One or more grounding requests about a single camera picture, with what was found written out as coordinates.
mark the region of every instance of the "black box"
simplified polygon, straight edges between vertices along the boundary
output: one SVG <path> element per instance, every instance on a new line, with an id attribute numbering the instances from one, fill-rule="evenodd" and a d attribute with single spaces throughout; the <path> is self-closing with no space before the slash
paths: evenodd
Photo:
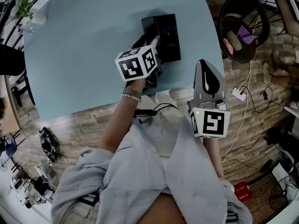
<path id="1" fill-rule="evenodd" d="M 147 17 L 141 19 L 141 22 L 147 44 L 156 35 L 160 36 L 160 46 L 157 48 L 157 56 L 163 63 L 181 59 L 175 14 Z"/>

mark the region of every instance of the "light blue table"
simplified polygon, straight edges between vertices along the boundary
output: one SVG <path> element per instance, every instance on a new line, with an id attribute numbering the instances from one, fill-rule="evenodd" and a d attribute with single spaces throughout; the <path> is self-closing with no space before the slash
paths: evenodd
<path id="1" fill-rule="evenodd" d="M 37 13 L 44 25 L 24 34 L 27 74 L 41 119 L 120 100 L 124 83 L 115 65 L 142 34 L 141 18 L 175 14 L 181 61 L 162 65 L 150 93 L 193 84 L 206 59 L 224 74 L 221 51 L 206 0 L 50 0 Z"/>

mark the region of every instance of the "round fan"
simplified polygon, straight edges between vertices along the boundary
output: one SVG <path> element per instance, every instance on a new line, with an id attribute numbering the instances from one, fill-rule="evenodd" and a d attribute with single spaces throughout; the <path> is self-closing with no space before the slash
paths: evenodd
<path id="1" fill-rule="evenodd" d="M 6 172 L 7 171 L 7 164 L 5 163 L 4 159 L 0 159 L 0 170 L 1 172 Z"/>
<path id="2" fill-rule="evenodd" d="M 269 205 L 274 211 L 280 211 L 294 200 L 298 189 L 294 187 L 289 176 L 279 180 L 278 185 L 272 189 L 269 197 Z"/>

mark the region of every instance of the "green leaves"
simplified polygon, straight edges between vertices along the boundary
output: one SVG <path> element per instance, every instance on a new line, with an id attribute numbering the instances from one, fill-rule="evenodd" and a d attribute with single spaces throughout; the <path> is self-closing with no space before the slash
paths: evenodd
<path id="1" fill-rule="evenodd" d="M 30 9 L 33 6 L 33 3 L 29 0 L 16 0 L 17 11 L 14 15 L 14 19 L 19 19 L 21 17 L 29 17 L 32 18 L 32 14 L 30 13 Z"/>

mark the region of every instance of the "white cable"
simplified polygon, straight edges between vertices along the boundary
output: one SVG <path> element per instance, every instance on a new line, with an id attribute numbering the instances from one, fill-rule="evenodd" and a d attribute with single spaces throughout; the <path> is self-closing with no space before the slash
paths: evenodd
<path id="1" fill-rule="evenodd" d="M 248 73 L 246 79 L 245 79 L 245 80 L 241 83 L 241 85 L 239 86 L 239 89 L 240 89 L 240 87 L 245 83 L 245 81 L 248 79 L 248 77 L 250 77 L 250 75 L 251 75 L 251 61 L 250 61 L 250 69 L 249 69 L 249 73 Z"/>
<path id="2" fill-rule="evenodd" d="M 247 96 L 246 96 L 246 99 L 247 99 L 247 102 L 246 102 L 246 109 L 245 109 L 245 112 L 244 112 L 244 115 L 243 115 L 243 119 L 242 119 L 242 123 L 240 124 L 239 126 L 239 129 L 238 129 L 238 132 L 237 132 L 237 135 L 235 136 L 234 138 L 234 141 L 232 142 L 232 144 L 230 145 L 230 147 L 228 148 L 228 150 L 226 151 L 224 157 L 223 157 L 223 160 L 222 160 L 222 163 L 224 163 L 225 161 L 225 156 L 228 154 L 228 152 L 230 151 L 230 149 L 232 148 L 232 146 L 234 145 L 234 142 L 235 140 L 237 139 L 238 135 L 239 135 L 239 132 L 240 132 L 240 129 L 241 129 L 241 126 L 244 122 L 244 119 L 245 119 L 245 114 L 246 114 L 246 111 L 247 111 L 247 108 L 248 108 L 248 92 L 247 92 Z"/>
<path id="3" fill-rule="evenodd" d="M 248 79 L 247 89 L 249 90 L 250 78 L 251 78 L 251 61 L 250 61 L 250 69 L 249 69 L 249 73 L 248 73 L 246 79 L 245 79 L 245 80 L 241 83 L 241 85 L 239 86 L 239 90 L 240 90 L 240 87 L 242 86 L 242 84 L 244 84 L 245 81 L 246 81 L 247 79 Z M 242 124 L 243 124 L 243 122 L 244 122 L 245 114 L 246 114 L 246 111 L 247 111 L 247 108 L 248 108 L 248 91 L 247 91 L 247 94 L 246 94 L 246 99 L 247 99 L 247 101 L 246 101 L 246 109 L 245 109 L 245 112 L 244 112 L 244 114 L 243 114 L 242 123 L 241 123 L 240 126 L 239 126 L 237 135 L 235 136 L 235 138 L 234 138 L 232 144 L 230 145 L 230 147 L 229 147 L 228 150 L 226 151 L 225 155 L 223 156 L 222 163 L 224 163 L 226 155 L 228 154 L 228 152 L 230 151 L 230 149 L 231 149 L 232 146 L 234 145 L 234 142 L 235 142 L 235 140 L 237 139 L 237 137 L 238 137 L 238 135 L 239 135 L 239 132 L 240 132 L 240 129 L 241 129 L 241 126 L 242 126 Z"/>

